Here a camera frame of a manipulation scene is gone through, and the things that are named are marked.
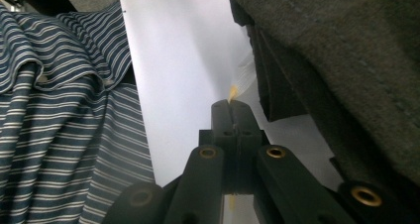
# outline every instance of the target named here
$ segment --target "white paper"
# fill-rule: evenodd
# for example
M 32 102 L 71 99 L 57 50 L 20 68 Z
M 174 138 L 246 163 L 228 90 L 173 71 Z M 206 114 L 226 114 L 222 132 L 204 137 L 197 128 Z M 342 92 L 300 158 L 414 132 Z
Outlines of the white paper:
M 229 0 L 121 0 L 157 184 L 179 176 L 250 53 Z

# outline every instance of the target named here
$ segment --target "screw hole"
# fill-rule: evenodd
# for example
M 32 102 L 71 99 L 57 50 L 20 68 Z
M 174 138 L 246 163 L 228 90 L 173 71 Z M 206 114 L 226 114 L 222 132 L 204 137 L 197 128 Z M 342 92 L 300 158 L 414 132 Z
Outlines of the screw hole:
M 153 194 L 148 189 L 140 189 L 135 191 L 130 198 L 130 205 L 141 207 L 152 201 Z
M 382 204 L 382 199 L 373 190 L 363 186 L 352 188 L 352 196 L 358 202 L 372 207 L 378 207 Z
M 266 153 L 276 159 L 283 158 L 286 155 L 286 151 L 282 148 L 268 148 Z
M 194 213 L 186 213 L 182 216 L 182 224 L 198 224 L 199 220 Z
M 216 157 L 216 150 L 213 148 L 204 148 L 200 151 L 200 156 L 204 159 L 212 159 Z

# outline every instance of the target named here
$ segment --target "brass ring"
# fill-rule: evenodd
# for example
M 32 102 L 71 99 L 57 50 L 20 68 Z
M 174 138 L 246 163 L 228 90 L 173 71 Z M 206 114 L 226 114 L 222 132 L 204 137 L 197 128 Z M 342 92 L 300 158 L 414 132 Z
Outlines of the brass ring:
M 382 204 L 382 198 L 370 188 L 364 186 L 353 187 L 352 196 L 366 206 L 378 207 Z
M 154 194 L 146 188 L 135 191 L 130 198 L 130 205 L 136 207 L 142 207 L 152 201 Z
M 266 154 L 270 157 L 280 159 L 286 156 L 286 151 L 279 147 L 268 148 Z
M 216 157 L 216 150 L 213 148 L 203 148 L 200 150 L 200 157 L 204 159 L 212 159 Z

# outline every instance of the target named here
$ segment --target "black mechanical device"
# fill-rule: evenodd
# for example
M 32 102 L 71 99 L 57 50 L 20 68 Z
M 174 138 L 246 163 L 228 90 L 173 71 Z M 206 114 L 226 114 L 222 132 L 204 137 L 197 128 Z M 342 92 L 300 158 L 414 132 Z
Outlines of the black mechanical device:
M 367 183 L 347 181 L 337 193 L 322 186 L 289 149 L 269 144 L 247 104 L 211 109 L 212 130 L 200 131 L 183 175 L 127 188 L 103 223 L 223 223 L 225 194 L 253 194 L 261 224 L 420 223 Z

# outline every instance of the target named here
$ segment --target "blue and white striped fabric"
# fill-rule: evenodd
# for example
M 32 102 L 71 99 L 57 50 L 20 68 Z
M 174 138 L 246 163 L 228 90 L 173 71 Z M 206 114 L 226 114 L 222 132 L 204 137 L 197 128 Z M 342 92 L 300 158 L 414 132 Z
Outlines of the blue and white striped fabric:
M 118 3 L 57 18 L 0 5 L 0 223 L 100 223 L 154 181 Z

